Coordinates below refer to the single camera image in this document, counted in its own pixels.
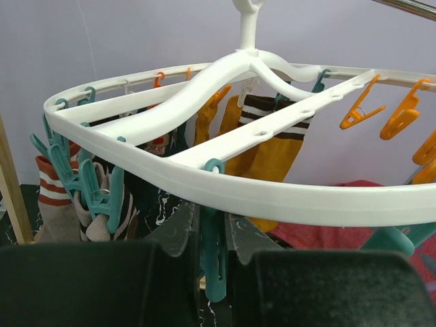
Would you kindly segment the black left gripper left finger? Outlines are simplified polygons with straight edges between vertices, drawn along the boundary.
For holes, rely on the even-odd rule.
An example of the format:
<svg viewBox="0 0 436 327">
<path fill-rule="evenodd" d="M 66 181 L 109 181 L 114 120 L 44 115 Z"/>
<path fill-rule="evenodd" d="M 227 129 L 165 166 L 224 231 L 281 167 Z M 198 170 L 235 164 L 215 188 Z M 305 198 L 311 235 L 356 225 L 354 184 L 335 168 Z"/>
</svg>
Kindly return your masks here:
<svg viewBox="0 0 436 327">
<path fill-rule="evenodd" d="M 1 248 L 2 326 L 197 326 L 199 208 L 142 240 Z"/>
</svg>

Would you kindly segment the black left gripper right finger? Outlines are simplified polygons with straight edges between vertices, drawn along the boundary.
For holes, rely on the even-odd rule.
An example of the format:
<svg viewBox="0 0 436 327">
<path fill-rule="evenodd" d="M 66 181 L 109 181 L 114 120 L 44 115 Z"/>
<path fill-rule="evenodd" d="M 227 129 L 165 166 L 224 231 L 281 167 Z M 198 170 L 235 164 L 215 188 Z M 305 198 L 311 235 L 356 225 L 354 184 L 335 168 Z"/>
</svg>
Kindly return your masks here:
<svg viewBox="0 0 436 327">
<path fill-rule="evenodd" d="M 434 326 L 423 280 L 393 251 L 285 249 L 226 214 L 234 326 Z"/>
</svg>

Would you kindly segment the teal clip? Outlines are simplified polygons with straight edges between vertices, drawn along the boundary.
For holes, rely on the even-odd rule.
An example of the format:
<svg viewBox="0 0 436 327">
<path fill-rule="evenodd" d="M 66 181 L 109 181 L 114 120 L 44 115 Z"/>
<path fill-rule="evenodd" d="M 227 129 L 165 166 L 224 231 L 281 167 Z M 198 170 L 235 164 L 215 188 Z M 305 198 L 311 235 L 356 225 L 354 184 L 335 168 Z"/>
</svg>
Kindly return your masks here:
<svg viewBox="0 0 436 327">
<path fill-rule="evenodd" d="M 224 214 L 217 209 L 200 207 L 201 268 L 206 278 L 205 293 L 211 302 L 226 297 L 226 248 Z"/>
</svg>

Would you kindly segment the white round clip hanger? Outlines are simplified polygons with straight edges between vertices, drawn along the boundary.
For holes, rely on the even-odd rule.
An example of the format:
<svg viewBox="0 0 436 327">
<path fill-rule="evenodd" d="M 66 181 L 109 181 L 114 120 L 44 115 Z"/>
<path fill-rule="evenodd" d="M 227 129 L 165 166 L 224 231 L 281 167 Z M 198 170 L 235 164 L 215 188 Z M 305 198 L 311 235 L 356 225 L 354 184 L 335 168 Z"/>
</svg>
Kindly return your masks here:
<svg viewBox="0 0 436 327">
<path fill-rule="evenodd" d="M 162 189 L 196 204 L 234 213 L 220 208 L 212 201 L 223 199 L 225 204 L 241 201 L 235 189 L 246 185 L 247 178 L 207 172 L 210 159 L 226 161 L 243 151 L 271 139 L 288 127 L 313 116 L 327 105 L 362 88 L 380 74 L 379 81 L 400 87 L 411 87 L 424 78 L 422 73 L 359 67 L 330 67 L 330 75 L 339 83 L 314 94 L 297 89 L 284 81 L 285 77 L 298 82 L 310 82 L 322 71 L 319 65 L 292 65 L 280 56 L 255 47 L 255 32 L 260 3 L 235 1 L 240 12 L 240 47 L 214 63 L 195 64 L 194 77 L 139 93 L 93 102 L 83 106 L 64 108 L 53 95 L 44 102 L 44 112 L 54 131 L 96 154 L 98 157 L 125 169 Z M 215 92 L 225 84 L 252 77 L 294 101 L 274 114 L 239 127 L 167 157 L 163 160 L 166 172 L 156 172 L 159 159 L 138 148 L 172 131 L 191 118 Z"/>
</svg>

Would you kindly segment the orange clip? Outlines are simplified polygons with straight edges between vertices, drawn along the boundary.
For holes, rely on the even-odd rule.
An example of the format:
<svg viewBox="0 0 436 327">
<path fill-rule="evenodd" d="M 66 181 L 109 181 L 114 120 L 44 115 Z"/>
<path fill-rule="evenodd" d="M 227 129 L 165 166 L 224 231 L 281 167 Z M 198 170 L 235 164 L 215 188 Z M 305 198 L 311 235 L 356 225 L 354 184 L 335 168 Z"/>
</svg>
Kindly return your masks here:
<svg viewBox="0 0 436 327">
<path fill-rule="evenodd" d="M 375 75 L 372 80 L 368 83 L 368 86 L 366 89 L 360 94 L 358 99 L 354 102 L 352 107 L 349 109 L 347 114 L 342 119 L 339 127 L 342 130 L 349 129 L 350 127 L 353 127 L 373 116 L 376 114 L 382 112 L 386 109 L 386 105 L 380 106 L 376 108 L 375 110 L 366 113 L 364 109 L 362 108 L 362 102 L 365 100 L 369 92 L 371 91 L 372 87 L 379 81 L 381 78 L 380 74 Z"/>
</svg>

